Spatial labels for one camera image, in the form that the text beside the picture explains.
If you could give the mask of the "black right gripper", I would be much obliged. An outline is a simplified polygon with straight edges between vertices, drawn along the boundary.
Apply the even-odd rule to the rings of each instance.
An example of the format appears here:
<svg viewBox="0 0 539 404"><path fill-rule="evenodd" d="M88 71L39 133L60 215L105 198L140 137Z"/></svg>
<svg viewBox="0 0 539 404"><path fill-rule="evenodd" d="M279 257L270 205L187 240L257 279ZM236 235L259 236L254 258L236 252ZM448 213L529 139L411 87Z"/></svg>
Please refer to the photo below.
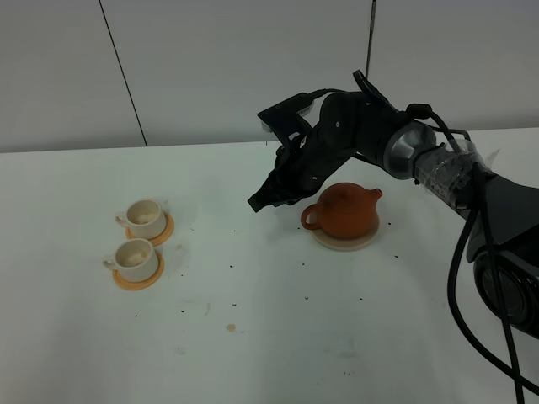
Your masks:
<svg viewBox="0 0 539 404"><path fill-rule="evenodd" d="M303 147L280 169L269 173L249 199L254 212L294 205L316 194L338 168L357 154L382 165L388 139L400 128L400 112L364 93L333 93Z"/></svg>

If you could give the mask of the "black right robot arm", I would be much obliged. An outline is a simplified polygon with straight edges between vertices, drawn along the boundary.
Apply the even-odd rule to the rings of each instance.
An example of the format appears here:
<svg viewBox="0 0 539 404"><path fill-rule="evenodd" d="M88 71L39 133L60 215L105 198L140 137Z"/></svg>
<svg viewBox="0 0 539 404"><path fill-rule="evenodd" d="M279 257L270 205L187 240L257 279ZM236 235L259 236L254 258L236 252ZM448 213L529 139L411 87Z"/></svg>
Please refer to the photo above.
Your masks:
<svg viewBox="0 0 539 404"><path fill-rule="evenodd" d="M317 90L259 113L280 147L273 170L249 199L253 210L314 195L351 158L425 186L461 217L487 205L472 227L467 261L485 305L505 306L512 327L538 334L538 191L483 165L467 136L439 145L419 106L393 108L381 96Z"/></svg>

